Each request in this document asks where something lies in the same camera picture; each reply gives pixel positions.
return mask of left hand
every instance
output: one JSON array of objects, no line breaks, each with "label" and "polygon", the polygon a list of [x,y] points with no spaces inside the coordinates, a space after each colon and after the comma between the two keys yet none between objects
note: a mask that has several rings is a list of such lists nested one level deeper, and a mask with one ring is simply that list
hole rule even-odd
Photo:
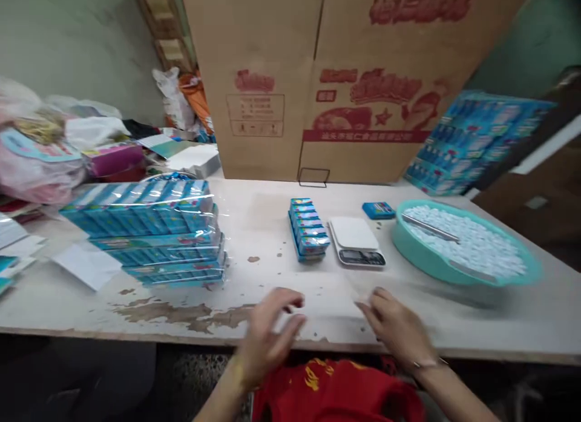
[{"label": "left hand", "polygon": [[306,316],[292,316],[279,334],[272,329],[283,311],[290,312],[290,306],[301,308],[303,305],[302,293],[276,288],[252,310],[248,331],[234,356],[241,385],[246,390],[259,386],[265,376],[289,355]]}]

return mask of digital scale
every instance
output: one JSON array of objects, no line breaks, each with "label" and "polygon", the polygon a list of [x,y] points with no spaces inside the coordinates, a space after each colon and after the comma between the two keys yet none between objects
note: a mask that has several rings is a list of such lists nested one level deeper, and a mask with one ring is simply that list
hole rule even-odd
[{"label": "digital scale", "polygon": [[379,243],[364,219],[343,216],[331,218],[329,231],[342,264],[374,268],[386,265]]}]

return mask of white candy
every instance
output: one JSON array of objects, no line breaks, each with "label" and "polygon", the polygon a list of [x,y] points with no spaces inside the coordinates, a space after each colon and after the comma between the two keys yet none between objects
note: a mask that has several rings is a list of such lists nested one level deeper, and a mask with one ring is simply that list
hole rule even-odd
[{"label": "white candy", "polygon": [[460,243],[444,240],[408,224],[415,236],[450,260],[498,279],[509,279],[527,272],[516,246],[468,217],[456,216],[427,205],[409,208],[404,214],[458,237]]}]

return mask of table edge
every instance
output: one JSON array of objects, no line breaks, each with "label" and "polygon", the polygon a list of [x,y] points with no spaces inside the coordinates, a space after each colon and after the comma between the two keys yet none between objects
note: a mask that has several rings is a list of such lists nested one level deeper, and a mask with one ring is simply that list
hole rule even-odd
[{"label": "table edge", "polygon": [[[98,340],[143,341],[153,343],[174,343],[178,345],[223,346],[233,348],[239,338],[206,338],[173,336],[168,334],[130,334],[102,331],[78,331],[75,329],[48,330],[34,328],[9,328],[0,326],[0,334],[37,335],[46,337],[89,338]],[[359,343],[333,343],[326,338],[321,340],[297,340],[292,349],[303,351],[326,351],[348,353],[388,354],[383,345]],[[496,351],[481,349],[439,348],[443,358],[465,360],[504,361],[509,363],[562,364],[581,366],[581,354],[557,354],[545,352]]]}]

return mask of printed star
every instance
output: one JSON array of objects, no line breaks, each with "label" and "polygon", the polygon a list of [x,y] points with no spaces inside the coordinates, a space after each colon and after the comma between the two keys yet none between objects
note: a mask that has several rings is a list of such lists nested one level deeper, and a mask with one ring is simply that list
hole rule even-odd
[{"label": "printed star", "polygon": [[393,115],[387,111],[387,107],[383,109],[383,112],[375,115],[375,125],[387,125],[387,120]]}]

